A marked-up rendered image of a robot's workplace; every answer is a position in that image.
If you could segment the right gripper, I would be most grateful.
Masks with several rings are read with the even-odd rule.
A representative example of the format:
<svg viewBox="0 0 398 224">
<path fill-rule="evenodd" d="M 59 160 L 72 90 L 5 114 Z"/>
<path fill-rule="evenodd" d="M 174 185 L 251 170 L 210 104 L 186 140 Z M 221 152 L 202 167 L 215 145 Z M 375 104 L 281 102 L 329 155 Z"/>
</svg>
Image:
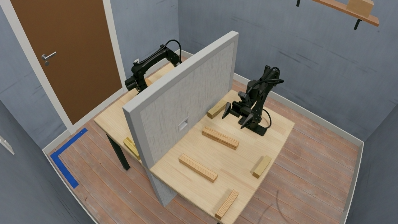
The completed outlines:
<svg viewBox="0 0 398 224">
<path fill-rule="evenodd" d="M 147 87 L 148 87 L 148 86 L 147 86 L 147 84 L 145 83 L 145 85 L 141 85 L 141 86 L 138 86 L 138 85 L 137 85 L 136 88 L 139 88 L 139 91 L 138 91 L 138 92 L 140 93 L 140 92 L 142 92 L 143 90 L 145 90 Z M 139 93 L 138 93 L 138 94 L 139 94 Z M 137 95 L 138 95 L 138 94 L 137 94 Z"/>
</svg>

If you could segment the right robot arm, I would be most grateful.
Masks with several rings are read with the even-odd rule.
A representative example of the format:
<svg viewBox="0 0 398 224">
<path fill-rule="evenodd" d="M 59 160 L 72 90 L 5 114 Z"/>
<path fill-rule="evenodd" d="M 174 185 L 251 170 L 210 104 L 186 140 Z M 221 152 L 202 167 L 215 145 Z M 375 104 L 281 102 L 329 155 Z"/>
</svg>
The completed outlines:
<svg viewBox="0 0 398 224">
<path fill-rule="evenodd" d="M 139 65 L 134 65 L 131 68 L 131 72 L 134 75 L 125 80 L 125 86 L 128 89 L 128 91 L 136 88 L 137 85 L 138 86 L 145 85 L 146 82 L 144 74 L 146 73 L 146 71 L 148 71 L 149 68 L 151 68 L 153 65 L 155 65 L 157 62 L 159 62 L 164 58 L 170 60 L 170 62 L 175 68 L 181 64 L 179 56 L 175 52 L 170 50 L 168 47 L 163 48 L 162 50 L 158 51 L 156 54 L 145 60 L 145 62 Z"/>
</svg>

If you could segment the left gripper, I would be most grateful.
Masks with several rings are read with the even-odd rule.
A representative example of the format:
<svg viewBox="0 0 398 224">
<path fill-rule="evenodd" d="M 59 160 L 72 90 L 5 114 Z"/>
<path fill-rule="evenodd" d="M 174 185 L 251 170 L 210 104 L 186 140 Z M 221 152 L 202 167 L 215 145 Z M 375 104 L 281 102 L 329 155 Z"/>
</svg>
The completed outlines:
<svg viewBox="0 0 398 224">
<path fill-rule="evenodd" d="M 253 110 L 250 109 L 252 108 L 252 102 L 250 101 L 250 97 L 248 95 L 249 100 L 245 103 L 243 101 L 233 101 L 232 105 L 233 107 L 231 108 L 231 103 L 227 102 L 225 112 L 222 116 L 222 119 L 224 119 L 228 114 L 232 114 L 233 116 L 236 117 L 244 117 L 246 120 L 244 121 L 243 125 L 241 126 L 241 129 L 244 127 L 250 126 L 252 124 L 252 121 L 254 119 L 254 114 L 252 113 Z"/>
</svg>

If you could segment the grey panel wall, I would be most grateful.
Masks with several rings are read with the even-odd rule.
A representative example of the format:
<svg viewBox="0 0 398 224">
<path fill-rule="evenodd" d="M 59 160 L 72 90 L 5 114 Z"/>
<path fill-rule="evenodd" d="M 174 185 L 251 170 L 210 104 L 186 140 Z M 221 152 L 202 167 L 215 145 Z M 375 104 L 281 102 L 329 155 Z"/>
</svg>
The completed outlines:
<svg viewBox="0 0 398 224">
<path fill-rule="evenodd" d="M 122 106 L 148 170 L 232 89 L 238 36 L 230 31 Z M 189 124 L 179 133 L 178 125 L 188 116 Z M 177 193 L 148 170 L 155 194 L 166 207 Z"/>
</svg>

